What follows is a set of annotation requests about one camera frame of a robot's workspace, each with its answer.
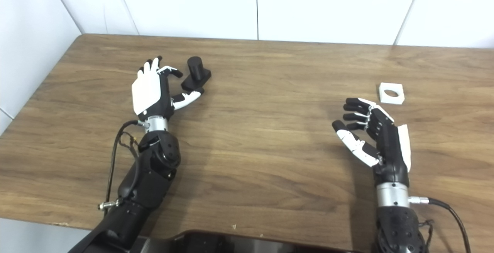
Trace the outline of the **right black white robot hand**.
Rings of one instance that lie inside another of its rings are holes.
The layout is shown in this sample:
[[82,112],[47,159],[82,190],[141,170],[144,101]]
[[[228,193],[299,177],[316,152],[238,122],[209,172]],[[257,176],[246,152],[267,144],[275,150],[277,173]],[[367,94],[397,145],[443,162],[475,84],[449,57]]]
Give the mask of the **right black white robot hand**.
[[380,105],[363,98],[347,98],[346,113],[332,128],[347,149],[372,168],[375,185],[402,184],[410,187],[411,148],[406,124],[397,126]]

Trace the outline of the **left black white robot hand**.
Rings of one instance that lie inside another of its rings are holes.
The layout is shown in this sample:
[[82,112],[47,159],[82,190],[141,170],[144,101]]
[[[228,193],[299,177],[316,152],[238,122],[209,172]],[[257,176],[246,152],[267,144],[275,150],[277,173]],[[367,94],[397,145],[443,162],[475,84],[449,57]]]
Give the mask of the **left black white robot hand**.
[[134,112],[141,121],[152,116],[169,120],[176,110],[190,105],[205,92],[200,87],[171,96],[168,76],[174,75],[180,78],[183,77],[183,73],[169,65],[160,67],[161,60],[162,56],[148,59],[139,68],[137,78],[131,86]]

